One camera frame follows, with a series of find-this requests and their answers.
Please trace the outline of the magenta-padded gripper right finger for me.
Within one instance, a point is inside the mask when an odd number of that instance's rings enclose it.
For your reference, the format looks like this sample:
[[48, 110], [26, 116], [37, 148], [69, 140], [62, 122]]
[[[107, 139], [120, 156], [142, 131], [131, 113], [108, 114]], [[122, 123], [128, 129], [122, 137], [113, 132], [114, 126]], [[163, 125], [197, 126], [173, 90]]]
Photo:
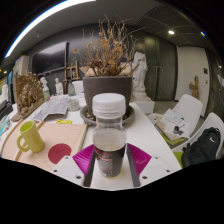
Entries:
[[129, 188], [140, 188], [181, 170], [173, 153], [169, 156], [148, 152], [127, 144], [126, 155], [129, 167]]

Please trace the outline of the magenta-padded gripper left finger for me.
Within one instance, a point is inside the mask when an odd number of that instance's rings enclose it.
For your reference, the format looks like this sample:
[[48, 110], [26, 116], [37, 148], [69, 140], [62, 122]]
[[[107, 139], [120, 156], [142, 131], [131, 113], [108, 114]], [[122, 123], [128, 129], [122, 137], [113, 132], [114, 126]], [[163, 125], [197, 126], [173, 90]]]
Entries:
[[94, 145], [89, 145], [74, 156], [64, 156], [52, 169], [52, 173], [76, 185], [89, 187], [94, 165]]

